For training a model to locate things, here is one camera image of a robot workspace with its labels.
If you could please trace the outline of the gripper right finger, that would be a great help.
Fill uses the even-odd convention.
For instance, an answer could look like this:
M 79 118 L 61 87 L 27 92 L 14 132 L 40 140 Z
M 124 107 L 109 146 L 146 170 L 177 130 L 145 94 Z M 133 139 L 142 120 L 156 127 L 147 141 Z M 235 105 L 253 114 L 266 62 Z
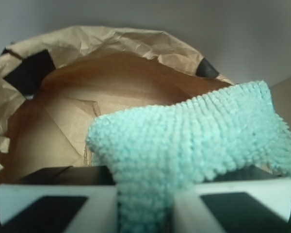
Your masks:
M 174 233 L 291 233 L 291 179 L 250 166 L 175 195 Z

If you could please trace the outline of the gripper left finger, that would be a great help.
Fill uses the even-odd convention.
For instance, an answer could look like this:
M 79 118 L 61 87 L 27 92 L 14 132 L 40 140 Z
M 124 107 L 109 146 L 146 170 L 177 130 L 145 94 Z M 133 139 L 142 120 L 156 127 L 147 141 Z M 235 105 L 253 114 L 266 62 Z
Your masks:
M 105 166 L 47 167 L 0 184 L 0 233 L 115 233 L 117 210 Z

